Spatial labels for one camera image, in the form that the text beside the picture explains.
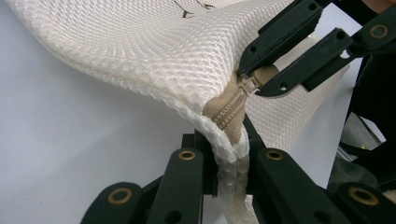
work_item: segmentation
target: white surface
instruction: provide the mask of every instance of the white surface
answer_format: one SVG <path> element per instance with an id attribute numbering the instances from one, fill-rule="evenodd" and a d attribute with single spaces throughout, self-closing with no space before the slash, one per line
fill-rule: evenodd
<path id="1" fill-rule="evenodd" d="M 330 6 L 316 33 L 359 26 Z M 337 84 L 290 151 L 327 185 L 358 62 Z M 0 223 L 79 223 L 97 194 L 163 174 L 193 128 L 165 105 L 61 63 L 0 1 Z M 204 223 L 225 223 L 205 200 Z"/>

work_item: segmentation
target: zipper slider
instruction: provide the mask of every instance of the zipper slider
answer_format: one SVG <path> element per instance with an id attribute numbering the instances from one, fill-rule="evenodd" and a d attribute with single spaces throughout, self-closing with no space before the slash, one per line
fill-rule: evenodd
<path id="1" fill-rule="evenodd" d="M 242 88 L 247 95 L 259 91 L 259 88 L 267 84 L 273 77 L 279 74 L 279 70 L 273 64 L 265 65 L 251 73 L 250 77 L 246 74 L 240 75 L 241 79 L 238 87 Z"/>

